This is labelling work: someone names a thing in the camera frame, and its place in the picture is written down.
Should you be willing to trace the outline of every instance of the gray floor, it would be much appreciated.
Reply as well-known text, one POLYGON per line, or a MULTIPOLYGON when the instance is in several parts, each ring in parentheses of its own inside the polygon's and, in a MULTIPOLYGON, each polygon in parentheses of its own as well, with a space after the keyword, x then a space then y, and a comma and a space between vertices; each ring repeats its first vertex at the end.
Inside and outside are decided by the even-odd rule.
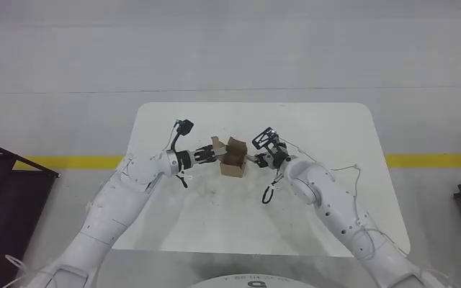
MULTIPOLYGON (((0 145, 122 155, 146 102, 360 102, 384 153, 461 153, 460 27, 452 0, 3 0, 0 145)), ((66 247, 109 174, 61 172, 26 255, 32 267, 66 247)), ((390 173, 410 259, 460 283, 460 171, 390 173)), ((98 285, 185 287, 233 272, 371 286, 351 259, 140 251, 112 251, 98 285)))

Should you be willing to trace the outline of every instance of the white table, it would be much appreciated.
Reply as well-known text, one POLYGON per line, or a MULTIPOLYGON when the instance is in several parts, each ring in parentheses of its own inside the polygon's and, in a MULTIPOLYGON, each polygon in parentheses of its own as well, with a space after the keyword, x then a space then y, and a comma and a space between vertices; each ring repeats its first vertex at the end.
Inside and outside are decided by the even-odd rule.
MULTIPOLYGON (((363 172, 359 201, 376 224, 405 252, 408 235, 380 141, 366 106, 355 103, 147 103, 139 110, 128 152, 155 155, 168 141, 175 119, 194 128, 176 149, 194 150, 217 135, 247 142, 268 126, 330 168, 357 163, 363 172)), ((299 154, 293 147, 289 152, 299 154)), ((114 249, 352 256, 315 216, 281 184, 270 204, 261 196, 274 172, 252 163, 242 179, 220 175, 218 163, 197 165, 184 189, 178 179, 162 179, 139 218, 114 249)), ((357 172, 337 172, 337 181, 354 191, 357 172)))

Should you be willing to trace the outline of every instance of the yellow floor stripe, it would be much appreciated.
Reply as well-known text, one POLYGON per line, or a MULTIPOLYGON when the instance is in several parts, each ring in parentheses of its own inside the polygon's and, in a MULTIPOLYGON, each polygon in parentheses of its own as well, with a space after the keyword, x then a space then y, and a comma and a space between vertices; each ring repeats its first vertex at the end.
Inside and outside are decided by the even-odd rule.
MULTIPOLYGON (((50 169, 114 169, 123 156, 30 156, 25 157, 50 169)), ((30 166, 16 162, 14 169, 30 166)))
POLYGON ((390 168, 461 168, 461 154, 388 154, 390 168))
MULTIPOLYGON (((114 169, 123 156, 29 156, 50 169, 114 169)), ((461 168, 461 154, 388 154, 389 168, 461 168)), ((28 169, 17 162, 15 169, 28 169)))

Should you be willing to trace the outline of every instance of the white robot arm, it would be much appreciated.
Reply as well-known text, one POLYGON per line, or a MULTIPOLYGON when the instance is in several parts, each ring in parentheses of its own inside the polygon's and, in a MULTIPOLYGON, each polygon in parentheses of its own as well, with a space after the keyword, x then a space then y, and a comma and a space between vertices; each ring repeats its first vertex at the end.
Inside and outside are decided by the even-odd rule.
MULTIPOLYGON (((178 124, 171 150, 154 157, 127 155, 123 158, 91 203, 80 232, 63 254, 43 268, 27 287, 94 287, 105 256, 138 217, 161 177, 177 176, 187 187, 179 172, 196 163, 214 162, 216 156, 225 153, 225 148, 213 150, 211 145, 193 152, 176 152, 174 145, 178 137, 189 133, 193 126, 188 120, 178 124)), ((324 165, 290 156, 286 144, 279 141, 271 128, 252 143, 256 149, 266 148, 267 153, 249 157, 250 161, 259 167, 277 169, 302 201, 313 204, 322 223, 360 261, 378 287, 415 287, 414 284, 445 287, 403 256, 380 232, 357 198, 341 188, 324 165)), ((266 287, 263 282, 255 282, 259 286, 251 287, 266 287)))
POLYGON ((270 127, 252 143, 267 152, 249 160, 277 169, 304 203, 314 205, 322 223, 360 261, 378 287, 445 287, 403 256, 357 198, 339 186, 322 163, 290 156, 286 144, 270 127))
POLYGON ((225 148, 213 150, 205 146, 196 151, 176 152, 174 146, 180 135, 186 135, 193 124, 178 121, 178 134, 171 150, 157 156, 126 155, 116 171, 101 185, 80 232, 54 262, 41 269, 29 283, 30 288, 94 287, 104 258, 117 239, 136 220, 152 191, 163 176, 177 176, 187 187, 180 171, 196 163, 216 161, 225 148))

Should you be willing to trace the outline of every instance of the cardboard box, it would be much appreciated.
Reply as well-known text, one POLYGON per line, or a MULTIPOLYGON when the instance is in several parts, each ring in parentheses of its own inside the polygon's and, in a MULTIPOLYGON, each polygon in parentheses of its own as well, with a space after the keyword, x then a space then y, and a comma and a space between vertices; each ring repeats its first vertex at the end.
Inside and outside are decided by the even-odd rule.
POLYGON ((214 149, 226 147, 226 154, 218 156, 221 161, 221 174, 231 177, 243 177, 246 167, 246 143, 236 140, 232 137, 229 138, 228 144, 219 141, 217 136, 211 137, 212 146, 214 149))

